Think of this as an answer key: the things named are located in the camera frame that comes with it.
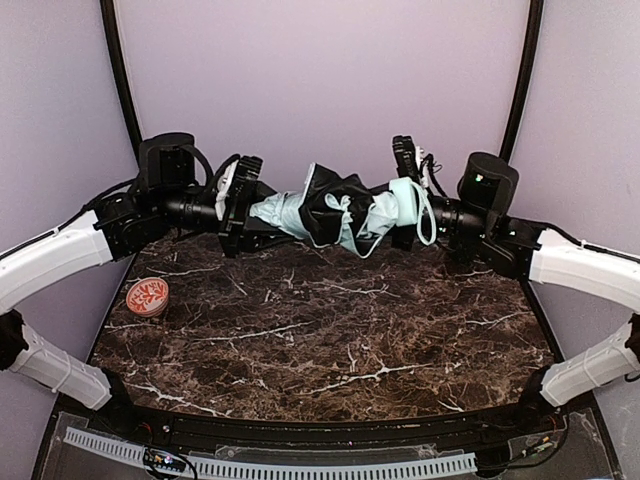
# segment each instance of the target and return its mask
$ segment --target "marble table surface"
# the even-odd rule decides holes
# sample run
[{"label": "marble table surface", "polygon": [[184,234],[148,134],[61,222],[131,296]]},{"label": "marble table surface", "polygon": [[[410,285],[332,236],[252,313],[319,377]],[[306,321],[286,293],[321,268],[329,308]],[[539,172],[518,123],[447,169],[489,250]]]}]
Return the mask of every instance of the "marble table surface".
[{"label": "marble table surface", "polygon": [[[141,318],[126,292],[152,276],[168,282],[169,307]],[[139,405],[305,422],[504,405],[551,361],[519,284],[482,263],[301,243],[229,259],[212,235],[139,255],[92,358]]]}]

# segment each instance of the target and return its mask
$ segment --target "white arm segment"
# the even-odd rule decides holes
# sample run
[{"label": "white arm segment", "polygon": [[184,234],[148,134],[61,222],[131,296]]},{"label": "white arm segment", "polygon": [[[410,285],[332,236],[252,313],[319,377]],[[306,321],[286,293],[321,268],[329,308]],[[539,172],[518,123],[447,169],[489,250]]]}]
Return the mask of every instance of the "white arm segment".
[{"label": "white arm segment", "polygon": [[111,384],[102,370],[70,357],[27,324],[22,326],[22,336],[29,349],[18,354],[9,370],[33,378],[53,393],[69,395],[91,410],[100,409],[111,398]]},{"label": "white arm segment", "polygon": [[[606,298],[640,312],[640,264],[574,245],[559,233],[545,230],[538,239],[529,278],[563,285]],[[578,395],[622,375],[640,370],[637,355],[625,343],[632,324],[625,323],[606,340],[580,355],[551,366],[542,380],[541,395],[558,407]]]},{"label": "white arm segment", "polygon": [[594,347],[566,362],[556,363],[542,379],[540,394],[554,407],[600,387],[622,375],[640,370],[638,357],[625,342],[631,336],[631,323]]},{"label": "white arm segment", "polygon": [[640,312],[640,263],[587,250],[548,229],[538,243],[542,247],[533,253],[530,280],[570,287]]},{"label": "white arm segment", "polygon": [[93,228],[93,210],[68,227],[0,260],[0,315],[74,273],[110,262],[107,240]]}]

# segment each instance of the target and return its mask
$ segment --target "black frame pole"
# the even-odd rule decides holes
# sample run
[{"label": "black frame pole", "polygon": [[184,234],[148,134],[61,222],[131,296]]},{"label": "black frame pole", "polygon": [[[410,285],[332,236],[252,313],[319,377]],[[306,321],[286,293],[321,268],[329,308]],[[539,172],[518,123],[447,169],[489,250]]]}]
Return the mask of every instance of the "black frame pole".
[{"label": "black frame pole", "polygon": [[100,8],[102,10],[102,23],[104,25],[107,48],[109,49],[113,78],[115,79],[118,97],[120,98],[120,107],[122,108],[127,132],[129,133],[131,148],[133,148],[133,154],[137,160],[138,147],[140,143],[142,143],[142,134],[140,133],[140,124],[138,123],[138,116],[133,105],[133,97],[131,96],[129,79],[127,78],[127,70],[122,55],[122,45],[120,44],[118,22],[113,0],[100,0]]},{"label": "black frame pole", "polygon": [[511,102],[511,111],[509,112],[507,127],[504,132],[502,146],[500,147],[499,157],[507,163],[511,160],[511,154],[513,153],[513,147],[515,146],[518,129],[520,128],[520,122],[522,120],[522,113],[524,112],[524,104],[527,100],[529,82],[531,81],[531,73],[533,72],[533,62],[538,46],[538,36],[540,35],[540,25],[542,24],[543,6],[544,0],[531,0],[529,5],[529,19],[527,20],[527,32],[524,37],[518,80],[516,81],[513,101]]}]

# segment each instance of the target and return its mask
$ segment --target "white cable track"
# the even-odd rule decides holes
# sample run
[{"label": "white cable track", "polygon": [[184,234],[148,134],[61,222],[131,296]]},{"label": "white cable track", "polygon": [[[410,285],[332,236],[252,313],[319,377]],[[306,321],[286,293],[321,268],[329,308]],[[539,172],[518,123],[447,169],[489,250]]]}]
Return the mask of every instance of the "white cable track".
[{"label": "white cable track", "polygon": [[[67,429],[64,442],[119,463],[147,468],[142,462],[145,451],[142,445],[72,427]],[[198,455],[186,458],[195,466],[198,478],[210,480],[429,480],[477,471],[474,453],[412,462],[335,467],[229,462]],[[171,468],[156,468],[181,478],[193,478],[189,467],[181,475]]]}]

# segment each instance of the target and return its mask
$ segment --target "lavender wall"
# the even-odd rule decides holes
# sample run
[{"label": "lavender wall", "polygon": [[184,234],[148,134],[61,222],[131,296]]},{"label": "lavender wall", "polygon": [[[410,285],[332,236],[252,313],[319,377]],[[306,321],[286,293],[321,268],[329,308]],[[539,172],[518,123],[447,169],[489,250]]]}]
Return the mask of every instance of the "lavender wall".
[{"label": "lavender wall", "polygon": [[[99,2],[0,6],[0,251],[75,213],[135,173]],[[123,274],[111,264],[33,296],[19,310],[45,337],[86,358]],[[0,373],[0,477],[30,478],[55,396]]]},{"label": "lavender wall", "polygon": [[[640,4],[547,2],[514,166],[515,214],[640,254]],[[566,355],[606,338],[630,312],[588,295],[538,288]],[[638,384],[598,391],[628,478],[640,478]]]},{"label": "lavender wall", "polygon": [[310,162],[373,185],[395,175],[391,138],[445,164],[498,151],[527,0],[118,1],[143,133],[186,130],[213,164],[259,155],[298,189]]}]

